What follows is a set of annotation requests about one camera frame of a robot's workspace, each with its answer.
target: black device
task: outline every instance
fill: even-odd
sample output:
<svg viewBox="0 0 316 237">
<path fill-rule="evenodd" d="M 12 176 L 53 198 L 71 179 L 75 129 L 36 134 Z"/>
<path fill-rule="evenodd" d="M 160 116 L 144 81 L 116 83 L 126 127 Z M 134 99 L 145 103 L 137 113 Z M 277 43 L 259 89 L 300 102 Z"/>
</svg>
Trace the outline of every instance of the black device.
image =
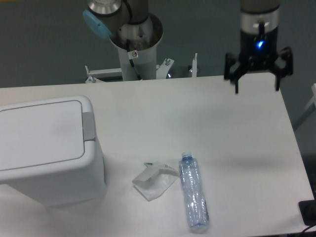
<svg viewBox="0 0 316 237">
<path fill-rule="evenodd" d="M 307 226 L 316 225 L 316 200 L 300 201 L 298 206 L 300 208 L 304 224 Z"/>
<path fill-rule="evenodd" d="M 290 47 L 277 52 L 277 29 L 280 0 L 241 0 L 240 54 L 225 56 L 224 79 L 235 84 L 247 72 L 270 70 L 276 76 L 276 90 L 281 78 L 293 74 L 293 54 Z M 285 66 L 280 68 L 280 58 Z M 231 72 L 236 63 L 239 66 Z"/>
</svg>

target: bottle cap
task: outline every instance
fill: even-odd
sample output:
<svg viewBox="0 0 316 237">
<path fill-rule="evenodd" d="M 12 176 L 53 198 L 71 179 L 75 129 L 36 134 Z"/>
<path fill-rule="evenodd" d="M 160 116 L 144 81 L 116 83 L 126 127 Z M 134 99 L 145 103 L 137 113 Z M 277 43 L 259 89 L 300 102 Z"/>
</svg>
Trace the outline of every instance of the bottle cap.
<svg viewBox="0 0 316 237">
<path fill-rule="evenodd" d="M 185 157 L 187 157 L 187 158 L 191 157 L 192 158 L 192 153 L 191 152 L 183 152 L 182 153 L 182 158 L 185 158 Z"/>
</svg>

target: plastic water bottle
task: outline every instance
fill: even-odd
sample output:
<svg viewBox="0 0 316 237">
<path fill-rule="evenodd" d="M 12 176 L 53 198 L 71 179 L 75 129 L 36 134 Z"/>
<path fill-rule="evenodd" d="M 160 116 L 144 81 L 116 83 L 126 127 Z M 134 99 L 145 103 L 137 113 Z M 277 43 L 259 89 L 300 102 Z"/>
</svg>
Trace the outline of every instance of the plastic water bottle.
<svg viewBox="0 0 316 237">
<path fill-rule="evenodd" d="M 189 227 L 192 230 L 206 230 L 209 217 L 198 161 L 192 158 L 191 152 L 184 152 L 179 167 Z"/>
</svg>

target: gray floor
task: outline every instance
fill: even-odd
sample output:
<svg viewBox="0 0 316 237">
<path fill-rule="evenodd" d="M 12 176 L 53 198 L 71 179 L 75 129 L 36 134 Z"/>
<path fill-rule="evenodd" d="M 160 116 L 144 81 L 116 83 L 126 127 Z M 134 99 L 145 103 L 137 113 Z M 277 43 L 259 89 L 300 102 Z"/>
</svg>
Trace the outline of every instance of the gray floor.
<svg viewBox="0 0 316 237">
<path fill-rule="evenodd" d="M 176 61 L 173 76 L 187 77 L 197 52 L 198 76 L 223 74 L 225 53 L 239 52 L 238 0 L 149 2 L 164 26 L 158 63 L 170 57 Z M 91 70 L 118 68 L 115 48 L 87 28 L 84 9 L 85 0 L 0 2 L 0 87 L 83 83 L 84 65 Z M 291 46 L 294 53 L 294 75 L 281 82 L 291 120 L 312 97 L 316 82 L 315 12 L 316 1 L 282 1 L 278 48 Z M 316 114 L 296 132 L 307 169 L 316 172 L 314 134 Z"/>
</svg>

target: cable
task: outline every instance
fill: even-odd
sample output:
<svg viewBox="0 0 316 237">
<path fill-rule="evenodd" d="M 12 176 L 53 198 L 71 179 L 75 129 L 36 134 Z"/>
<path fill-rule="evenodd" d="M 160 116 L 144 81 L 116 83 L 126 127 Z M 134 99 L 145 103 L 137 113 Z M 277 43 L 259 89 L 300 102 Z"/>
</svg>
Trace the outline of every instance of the cable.
<svg viewBox="0 0 316 237">
<path fill-rule="evenodd" d="M 314 224 L 314 225 L 312 225 L 312 226 L 308 226 L 306 229 L 304 229 L 304 230 L 300 233 L 300 235 L 299 235 L 298 237 L 303 237 L 303 236 L 304 236 L 304 233 L 305 233 L 307 230 L 309 230 L 310 228 L 313 228 L 314 226 L 316 226 L 316 224 Z"/>
<path fill-rule="evenodd" d="M 129 3 L 127 0 L 123 0 L 123 3 L 125 3 L 128 13 L 129 13 L 129 20 L 131 20 L 133 18 L 133 11 L 132 8 L 130 7 Z"/>
</svg>

